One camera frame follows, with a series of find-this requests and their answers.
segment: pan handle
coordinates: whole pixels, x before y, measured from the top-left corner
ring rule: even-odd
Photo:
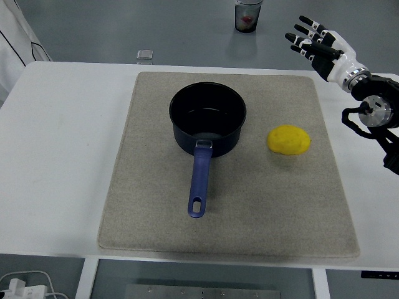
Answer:
[[[204,216],[206,193],[208,190],[209,166],[212,158],[212,141],[198,140],[194,149],[193,177],[191,178],[188,214],[192,218]],[[199,202],[199,212],[195,212],[194,203]]]

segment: small glass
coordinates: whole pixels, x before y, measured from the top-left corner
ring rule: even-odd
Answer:
[[[236,29],[243,33],[253,32],[263,0],[236,0]]]

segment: black saucepan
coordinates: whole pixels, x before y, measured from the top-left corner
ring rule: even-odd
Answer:
[[[181,89],[172,98],[169,115],[175,140],[194,156],[188,214],[205,213],[211,158],[222,156],[237,144],[246,117],[241,96],[230,87],[214,82],[198,82]],[[194,203],[200,204],[194,211]]]

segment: robotic hand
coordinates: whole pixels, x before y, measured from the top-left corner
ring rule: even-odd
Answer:
[[[307,38],[287,33],[291,49],[312,62],[313,69],[327,82],[335,82],[361,104],[342,112],[342,123],[358,135],[375,139],[387,153],[384,167],[399,175],[399,137],[389,129],[399,126],[399,83],[390,78],[372,75],[356,60],[356,52],[335,31],[301,16],[299,19],[312,30],[301,25],[294,28]],[[349,119],[358,113],[369,133]]]

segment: lemon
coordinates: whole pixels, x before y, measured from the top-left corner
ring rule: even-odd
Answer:
[[[282,125],[270,131],[267,146],[275,153],[303,154],[309,149],[310,137],[297,126]]]

